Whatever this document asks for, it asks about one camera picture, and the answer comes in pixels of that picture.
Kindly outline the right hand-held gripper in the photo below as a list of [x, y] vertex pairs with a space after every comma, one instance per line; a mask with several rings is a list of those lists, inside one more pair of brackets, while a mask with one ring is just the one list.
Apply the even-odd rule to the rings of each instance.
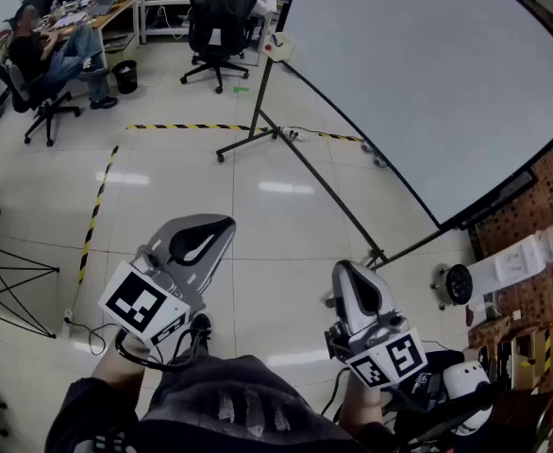
[[427, 365], [416, 328], [395, 309], [387, 283], [356, 262], [338, 261], [332, 271], [336, 311], [343, 321], [326, 333], [327, 351], [361, 383], [382, 388], [401, 383]]

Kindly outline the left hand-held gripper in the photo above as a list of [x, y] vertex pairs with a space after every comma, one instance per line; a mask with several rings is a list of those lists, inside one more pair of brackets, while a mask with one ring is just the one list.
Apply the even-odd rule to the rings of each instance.
[[203, 292], [233, 237], [234, 219], [226, 215], [168, 221], [132, 261], [119, 263], [98, 305], [145, 346], [159, 345], [205, 308]]

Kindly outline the yellow marker tray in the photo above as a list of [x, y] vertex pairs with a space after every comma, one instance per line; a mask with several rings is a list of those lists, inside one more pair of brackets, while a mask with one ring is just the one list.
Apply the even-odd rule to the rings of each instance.
[[[276, 34], [282, 45], [276, 46], [273, 41], [273, 35]], [[270, 44], [272, 46], [272, 50], [270, 52], [267, 52], [264, 50], [264, 46], [266, 44]], [[262, 52], [271, 60], [275, 62], [282, 62], [282, 61], [288, 61], [294, 50], [294, 42], [293, 40], [284, 32], [274, 32], [271, 34], [268, 34], [266, 38], [264, 39], [264, 42], [262, 44]]]

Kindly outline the person's left forearm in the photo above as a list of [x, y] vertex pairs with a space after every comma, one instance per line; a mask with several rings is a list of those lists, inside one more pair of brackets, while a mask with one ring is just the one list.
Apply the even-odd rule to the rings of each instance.
[[96, 364], [92, 378], [100, 379], [111, 388], [136, 402], [138, 400], [145, 367], [119, 354], [115, 342]]

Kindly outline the person's right forearm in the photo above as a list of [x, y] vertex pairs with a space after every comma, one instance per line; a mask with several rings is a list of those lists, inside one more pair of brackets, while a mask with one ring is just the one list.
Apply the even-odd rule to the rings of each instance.
[[366, 386], [351, 373], [344, 393], [339, 426], [352, 436], [370, 424], [383, 422], [381, 390]]

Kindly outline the cardboard box with striped tape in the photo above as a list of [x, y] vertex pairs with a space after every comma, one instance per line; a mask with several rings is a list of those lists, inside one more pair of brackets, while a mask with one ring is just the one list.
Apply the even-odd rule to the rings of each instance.
[[519, 327], [503, 316], [472, 328], [468, 341], [490, 381], [507, 391], [533, 391], [553, 373], [553, 322]]

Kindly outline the pale green storage box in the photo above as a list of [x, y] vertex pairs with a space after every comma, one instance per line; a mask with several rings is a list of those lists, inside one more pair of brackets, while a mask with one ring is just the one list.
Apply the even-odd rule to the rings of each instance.
[[137, 38], [133, 32], [109, 34], [103, 40], [105, 58], [109, 68], [133, 59], [137, 50]]

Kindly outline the white whiteboard on black stand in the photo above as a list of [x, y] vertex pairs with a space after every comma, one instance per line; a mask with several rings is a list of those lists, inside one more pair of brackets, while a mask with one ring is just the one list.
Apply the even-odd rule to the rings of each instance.
[[553, 145], [553, 35], [517, 0], [292, 0], [281, 23], [258, 123], [306, 139], [226, 153], [238, 262], [460, 249]]

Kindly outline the person's black left shoe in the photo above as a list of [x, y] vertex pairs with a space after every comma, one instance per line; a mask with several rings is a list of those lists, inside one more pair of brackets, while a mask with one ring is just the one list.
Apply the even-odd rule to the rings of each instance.
[[211, 322], [205, 313], [199, 313], [193, 318], [190, 332], [191, 345], [197, 344], [199, 347], [208, 348], [211, 334]]

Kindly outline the yellow black floor tape strip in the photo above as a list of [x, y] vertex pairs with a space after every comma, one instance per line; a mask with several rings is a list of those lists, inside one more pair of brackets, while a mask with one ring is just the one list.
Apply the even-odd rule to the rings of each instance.
[[[126, 129], [222, 129], [222, 130], [232, 130], [232, 131], [240, 131], [240, 132], [249, 132], [248, 126], [238, 126], [238, 125], [223, 125], [223, 124], [213, 124], [213, 125], [190, 125], [190, 124], [171, 124], [171, 125], [128, 125]], [[305, 133], [310, 134], [316, 134], [322, 138], [326, 139], [333, 139], [333, 140], [339, 140], [339, 141], [347, 141], [352, 143], [363, 143], [364, 139], [359, 138], [357, 136], [348, 136], [348, 135], [340, 135], [340, 134], [333, 134], [333, 133], [326, 133], [326, 132], [320, 132], [315, 130], [306, 129], [300, 126], [292, 126], [288, 127], [288, 129], [292, 131], [302, 131]]]
[[90, 220], [89, 225], [88, 225], [88, 230], [87, 230], [87, 234], [85, 236], [84, 246], [83, 246], [83, 249], [82, 249], [82, 255], [81, 255], [81, 259], [80, 259], [80, 263], [79, 263], [79, 270], [78, 270], [78, 277], [77, 277], [77, 286], [78, 287], [81, 286], [83, 281], [84, 281], [85, 269], [86, 269], [90, 249], [91, 249], [91, 242], [92, 242], [92, 236], [93, 236], [93, 231], [94, 231], [94, 227], [95, 227], [96, 218], [99, 214], [99, 210], [100, 210], [100, 207], [101, 207], [101, 204], [102, 204], [103, 193], [104, 193], [104, 190], [106, 188], [106, 183], [107, 183], [107, 180], [108, 180], [109, 172], [110, 172], [111, 167], [112, 167], [112, 165], [115, 161], [115, 157], [116, 157], [118, 151], [119, 151], [119, 146], [115, 146], [111, 150], [110, 156], [109, 156], [109, 161], [108, 161], [108, 164], [105, 168], [105, 171], [101, 173], [100, 186], [99, 186], [98, 192], [96, 194], [96, 198], [95, 198], [95, 201], [94, 201], [94, 206], [92, 208], [91, 220]]

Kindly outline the person's dark clothed body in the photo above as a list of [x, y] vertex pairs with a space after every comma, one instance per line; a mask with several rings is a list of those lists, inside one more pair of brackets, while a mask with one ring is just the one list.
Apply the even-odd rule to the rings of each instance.
[[366, 453], [253, 356], [166, 373], [148, 412], [99, 378], [74, 382], [44, 453]]

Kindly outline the white paper sheet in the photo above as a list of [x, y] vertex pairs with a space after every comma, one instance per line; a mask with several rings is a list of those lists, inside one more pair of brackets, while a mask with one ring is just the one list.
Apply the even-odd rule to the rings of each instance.
[[553, 264], [553, 225], [468, 267], [473, 295], [492, 294], [540, 274]]

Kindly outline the black trash bin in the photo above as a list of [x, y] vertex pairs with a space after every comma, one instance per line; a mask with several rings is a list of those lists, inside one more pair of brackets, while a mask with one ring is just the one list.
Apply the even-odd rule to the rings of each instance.
[[138, 88], [137, 62], [133, 59], [123, 60], [111, 69], [115, 76], [117, 88], [121, 94], [131, 94]]

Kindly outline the grey black office chair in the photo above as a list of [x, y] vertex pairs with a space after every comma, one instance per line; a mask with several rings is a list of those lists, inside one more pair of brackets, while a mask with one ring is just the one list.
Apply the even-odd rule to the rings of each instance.
[[24, 135], [24, 144], [30, 144], [31, 135], [45, 124], [46, 146], [52, 147], [55, 143], [52, 134], [54, 119], [60, 114], [73, 114], [75, 118], [81, 115], [81, 108], [64, 105], [64, 102], [71, 101], [73, 97], [70, 92], [59, 93], [64, 87], [63, 84], [44, 86], [43, 74], [26, 81], [20, 69], [8, 58], [2, 59], [1, 54], [0, 80], [7, 86], [12, 107], [17, 113], [35, 112], [35, 120]]

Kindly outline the black mesh office chair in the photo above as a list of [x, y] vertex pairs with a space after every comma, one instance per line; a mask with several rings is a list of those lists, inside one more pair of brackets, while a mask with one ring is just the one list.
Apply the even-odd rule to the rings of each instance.
[[250, 17], [257, 0], [190, 0], [191, 12], [189, 46], [195, 53], [193, 64], [202, 62], [180, 78], [186, 84], [190, 76], [206, 70], [213, 70], [218, 85], [215, 92], [223, 91], [221, 69], [239, 71], [243, 78], [249, 71], [229, 61], [246, 48], [245, 23]]

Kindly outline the wooden desk with white legs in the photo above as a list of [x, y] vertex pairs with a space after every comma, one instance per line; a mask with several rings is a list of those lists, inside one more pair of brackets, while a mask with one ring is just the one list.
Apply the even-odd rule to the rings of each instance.
[[137, 38], [138, 49], [141, 45], [140, 13], [140, 0], [124, 0], [115, 5], [110, 12], [104, 16], [94, 15], [90, 12], [87, 12], [86, 15], [81, 13], [81, 19], [77, 22], [74, 22], [72, 25], [65, 25], [57, 28], [59, 34], [58, 42], [66, 42], [77, 28], [87, 25], [101, 41], [101, 57], [105, 66], [108, 67], [104, 52], [104, 38], [109, 34], [133, 32]]

